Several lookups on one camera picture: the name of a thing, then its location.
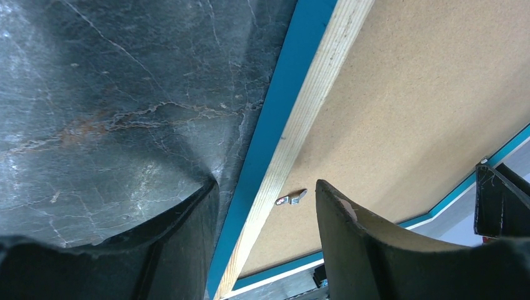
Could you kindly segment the wooden picture frame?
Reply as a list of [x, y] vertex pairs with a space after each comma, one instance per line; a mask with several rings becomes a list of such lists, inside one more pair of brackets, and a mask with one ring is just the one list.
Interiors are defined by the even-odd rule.
[[[375, 2], [297, 3], [211, 266], [207, 291], [212, 299], [230, 298], [322, 263], [319, 249], [242, 275], [275, 201], [288, 195], [282, 194], [283, 186]], [[528, 141], [529, 123], [482, 159], [497, 165]], [[474, 167], [429, 211], [399, 223], [408, 229], [429, 224], [473, 186]]]

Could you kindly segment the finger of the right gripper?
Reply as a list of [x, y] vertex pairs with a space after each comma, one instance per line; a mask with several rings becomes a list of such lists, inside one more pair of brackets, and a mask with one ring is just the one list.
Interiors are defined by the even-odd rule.
[[476, 165], [474, 232], [487, 238], [528, 238], [529, 181], [503, 163]]

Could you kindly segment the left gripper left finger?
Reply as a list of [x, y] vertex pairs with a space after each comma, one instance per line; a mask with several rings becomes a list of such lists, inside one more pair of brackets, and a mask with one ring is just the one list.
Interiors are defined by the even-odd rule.
[[219, 187], [97, 245], [1, 238], [2, 299], [202, 299], [214, 255]]

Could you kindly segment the brown cardboard backing board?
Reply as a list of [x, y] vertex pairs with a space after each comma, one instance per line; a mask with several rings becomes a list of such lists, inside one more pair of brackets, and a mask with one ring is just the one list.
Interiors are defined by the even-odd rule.
[[376, 1], [242, 275], [320, 249], [318, 179], [398, 223], [528, 123], [528, 1]]

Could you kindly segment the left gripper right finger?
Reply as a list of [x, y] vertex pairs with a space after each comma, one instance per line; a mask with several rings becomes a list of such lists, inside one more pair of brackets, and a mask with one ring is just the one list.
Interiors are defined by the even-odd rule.
[[475, 247], [404, 229], [316, 183], [331, 299], [528, 299], [529, 240]]

